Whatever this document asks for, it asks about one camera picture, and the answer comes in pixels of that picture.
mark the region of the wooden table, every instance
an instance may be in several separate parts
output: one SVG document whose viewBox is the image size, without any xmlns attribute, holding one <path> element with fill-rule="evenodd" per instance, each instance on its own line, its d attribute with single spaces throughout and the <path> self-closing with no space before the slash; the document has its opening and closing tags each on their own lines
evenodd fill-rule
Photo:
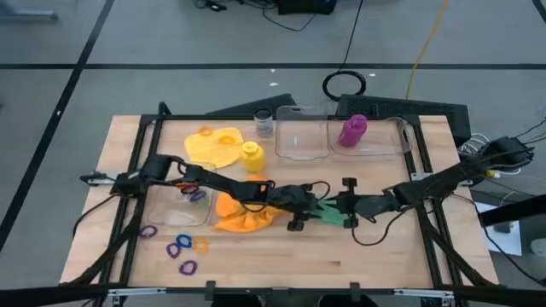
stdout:
<svg viewBox="0 0 546 307">
<path fill-rule="evenodd" d="M 113 118 L 96 167 L 98 171 L 126 171 L 138 122 L 139 116 Z M 433 169 L 441 171 L 457 163 L 455 145 L 445 117 L 424 116 L 421 122 Z M 158 154 L 175 154 L 189 160 L 183 141 L 203 124 L 215 129 L 234 126 L 241 130 L 245 140 L 258 140 L 252 121 L 166 121 Z M 385 130 L 386 134 L 396 133 L 390 124 L 374 122 L 372 125 L 375 129 Z M 149 127 L 145 144 L 149 143 L 151 130 Z M 320 163 L 311 165 L 287 164 L 275 155 L 274 137 L 260 140 L 259 143 L 268 159 L 264 174 L 275 180 L 277 185 L 326 180 L 332 185 L 332 194 L 337 194 L 345 190 L 341 185 L 342 177 L 356 177 L 358 194 L 379 194 L 384 187 L 408 181 L 402 154 L 389 159 L 351 162 L 330 155 Z M 142 151 L 141 164 L 148 152 L 146 146 Z M 413 146 L 413 150 L 419 169 L 421 163 L 416 146 Z M 218 172 L 238 180 L 244 180 L 246 175 L 241 163 Z M 171 174 L 175 176 L 174 167 Z M 109 189 L 104 186 L 90 188 L 84 211 L 107 198 Z M 173 188 L 150 188 L 144 216 L 154 206 L 171 200 L 177 193 Z M 466 188 L 459 188 L 456 193 L 470 196 Z M 79 276 L 106 248 L 118 201 L 112 202 L 90 214 L 79 225 L 61 281 L 70 281 Z M 444 204 L 455 249 L 482 276 L 497 282 L 473 206 L 457 197 L 450 197 Z M 394 212 L 382 214 L 377 217 L 376 224 L 361 220 L 356 229 L 357 237 L 364 241 L 377 240 L 394 215 Z M 214 230 L 210 224 L 199 228 L 159 226 L 159 233 L 154 238 L 138 240 L 129 285 L 203 288 L 206 281 L 216 281 L 216 287 L 348 288 L 349 282 L 354 281 L 359 282 L 362 288 L 433 287 L 415 211 L 409 211 L 397 220 L 383 243 L 371 247 L 353 242 L 348 229 L 318 221 L 307 222 L 302 232 L 288 232 L 286 225 L 289 218 L 289 215 L 279 217 L 268 228 L 249 234 Z M 181 233 L 206 237 L 210 241 L 209 252 L 184 250 L 179 258 L 171 259 L 166 254 L 166 245 L 175 241 Z M 111 281 L 119 278 L 123 250 L 124 247 L 115 258 Z M 443 281 L 450 283 L 445 257 L 438 248 L 437 253 Z M 199 263 L 197 272 L 193 276 L 180 275 L 178 265 L 190 259 Z"/>
</svg>

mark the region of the black metal frame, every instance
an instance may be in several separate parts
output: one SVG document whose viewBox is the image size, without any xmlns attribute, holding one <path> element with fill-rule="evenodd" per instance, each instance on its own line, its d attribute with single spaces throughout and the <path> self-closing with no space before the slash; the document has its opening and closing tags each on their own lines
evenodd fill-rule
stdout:
<svg viewBox="0 0 546 307">
<path fill-rule="evenodd" d="M 129 162 L 128 171 L 135 171 L 137 169 L 138 160 L 141 155 L 142 151 L 142 145 L 144 142 L 144 137 L 146 135 L 146 130 L 148 126 L 152 123 L 154 123 L 154 132 L 152 135 L 152 139 L 150 141 L 150 148 L 148 150 L 148 156 L 150 154 L 156 154 L 157 148 L 159 146 L 160 142 L 160 133 L 162 125 L 167 120 L 214 120 L 214 119 L 221 119 L 221 120 L 253 120 L 253 116 L 218 116 L 218 115 L 172 115 L 168 107 L 164 102 L 160 103 L 159 106 L 159 113 L 158 114 L 144 114 L 142 115 L 137 134 L 135 139 L 135 145 L 133 147 L 133 151 L 131 153 L 131 159 Z M 344 116 L 328 116 L 328 119 L 346 119 Z M 432 172 L 432 165 L 430 163 L 430 158 L 428 156 L 427 151 L 427 145 L 425 143 L 425 139 L 423 136 L 423 132 L 421 129 L 421 123 L 418 118 L 418 116 L 407 116 L 404 117 L 404 119 L 407 120 L 407 122 L 413 127 L 415 132 L 415 140 L 417 143 L 417 147 L 419 149 L 419 154 L 421 156 L 421 162 L 423 164 L 423 170 L 425 172 Z M 405 135 L 405 131 L 403 130 L 403 134 L 400 135 L 400 137 L 408 138 L 407 135 Z M 404 159 L 407 166 L 408 171 L 408 178 L 410 179 L 410 175 L 413 172 L 416 172 L 415 168 L 415 161 L 414 157 L 411 151 L 408 151 L 404 153 Z M 138 218 L 138 221 L 142 221 L 142 214 L 144 212 L 144 206 L 146 203 L 146 193 L 144 193 L 142 196 L 138 197 L 136 200 L 136 207 L 134 214 Z M 118 211 L 116 212 L 116 216 L 113 223 L 113 229 L 112 234 L 110 237 L 110 243 L 115 241 L 119 234 L 121 233 L 123 222 L 125 220 L 125 212 L 127 210 L 128 206 L 128 200 L 122 199 L 119 201 L 119 207 Z M 447 226 L 447 221 L 445 220 L 445 215 L 443 208 L 441 204 L 439 204 L 436 201 L 433 201 L 433 207 L 434 207 L 434 216 L 437 220 L 439 233 L 441 236 L 448 242 L 449 246 L 451 246 L 451 240 L 450 240 L 450 233 Z M 425 253 L 427 256 L 427 262 L 428 267 L 430 269 L 430 275 L 433 282 L 433 288 L 434 289 L 440 289 L 444 286 L 446 286 L 442 281 L 442 276 L 440 274 L 439 269 L 439 263 L 438 258 L 436 256 L 436 252 L 434 249 L 433 240 L 426 234 L 425 229 L 423 228 L 423 221 L 424 219 L 428 218 L 426 210 L 424 206 L 421 204 L 421 206 L 416 207 L 418 221 L 421 228 L 423 243 L 425 247 Z M 137 246 L 137 234 L 135 233 L 127 243 L 127 247 L 125 249 L 125 256 L 123 260 L 123 265 L 121 269 L 121 274 L 119 277 L 119 285 L 122 287 L 128 286 L 129 276 L 131 273 L 131 266 L 133 262 L 133 258 L 135 256 L 135 250 Z M 102 269 L 101 277 L 99 279 L 99 285 L 105 285 L 109 283 L 110 279 L 110 273 L 112 269 L 112 261 L 110 260 L 107 262 L 105 267 Z M 459 269 L 455 266 L 455 264 L 447 258 L 450 275 L 451 275 L 451 281 L 453 283 L 453 286 L 460 287 L 462 286 L 462 279 L 461 279 L 461 273 Z M 357 287 L 358 293 L 364 294 L 393 294 L 393 289 L 361 289 L 359 285 L 357 284 L 355 287 Z M 231 293 L 231 294 L 249 294 L 249 293 L 271 293 L 272 291 L 284 291 L 287 293 L 321 293 L 321 294 L 353 294 L 355 289 L 354 285 L 351 284 L 350 287 L 347 289 L 271 289 L 271 288 L 215 288 L 215 281 L 209 281 L 207 282 L 206 287 L 203 288 L 181 288 L 181 287 L 168 287 L 167 292 L 168 293 Z M 104 298 L 98 298 L 96 299 L 94 306 L 99 307 L 102 305 Z M 456 298 L 456 302 L 461 307 L 466 307 L 467 302 L 465 300 L 461 300 Z"/>
</svg>

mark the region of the orange cloth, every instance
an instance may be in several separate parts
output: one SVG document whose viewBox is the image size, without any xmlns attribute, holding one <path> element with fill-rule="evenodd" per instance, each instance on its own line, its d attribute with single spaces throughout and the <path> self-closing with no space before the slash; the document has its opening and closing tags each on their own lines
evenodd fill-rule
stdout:
<svg viewBox="0 0 546 307">
<path fill-rule="evenodd" d="M 247 180 L 264 181 L 259 176 L 249 176 Z M 258 210 L 261 205 L 247 205 L 251 210 Z M 216 200 L 216 213 L 220 217 L 216 223 L 216 229 L 228 230 L 235 233 L 246 233 L 269 226 L 273 219 L 282 213 L 282 210 L 266 206 L 260 212 L 250 212 L 241 206 L 226 193 L 218 195 Z"/>
</svg>

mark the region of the orange ring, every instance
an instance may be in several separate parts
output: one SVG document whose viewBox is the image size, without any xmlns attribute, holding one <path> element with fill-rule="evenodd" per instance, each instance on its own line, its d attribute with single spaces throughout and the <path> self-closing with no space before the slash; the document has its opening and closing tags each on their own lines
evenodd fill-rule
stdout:
<svg viewBox="0 0 546 307">
<path fill-rule="evenodd" d="M 218 142 L 222 145 L 233 145 L 235 144 L 235 139 L 231 136 L 221 136 L 218 138 Z"/>
<path fill-rule="evenodd" d="M 212 134 L 212 128 L 209 126 L 202 126 L 197 130 L 201 136 L 210 136 Z"/>
<path fill-rule="evenodd" d="M 196 252 L 208 252 L 208 240 L 203 237 L 194 237 L 191 248 Z"/>
</svg>

